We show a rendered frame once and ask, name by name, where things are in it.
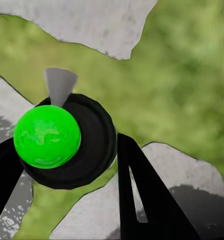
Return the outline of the insectifuge atomizer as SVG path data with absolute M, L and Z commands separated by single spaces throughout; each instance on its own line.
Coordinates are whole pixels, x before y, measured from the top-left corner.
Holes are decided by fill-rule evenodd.
M 72 93 L 79 76 L 53 67 L 44 71 L 49 97 L 17 122 L 13 142 L 24 170 L 39 184 L 72 190 L 91 184 L 118 156 L 118 134 L 97 101 Z

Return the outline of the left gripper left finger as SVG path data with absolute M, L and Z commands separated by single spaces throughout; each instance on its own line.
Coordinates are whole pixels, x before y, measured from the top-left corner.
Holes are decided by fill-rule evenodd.
M 0 216 L 24 170 L 14 137 L 0 144 Z

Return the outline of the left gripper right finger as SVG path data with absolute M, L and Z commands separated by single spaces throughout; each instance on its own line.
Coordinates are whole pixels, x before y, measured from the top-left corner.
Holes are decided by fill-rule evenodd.
M 117 136 L 121 240 L 202 240 L 137 142 Z M 148 223 L 137 220 L 129 167 Z

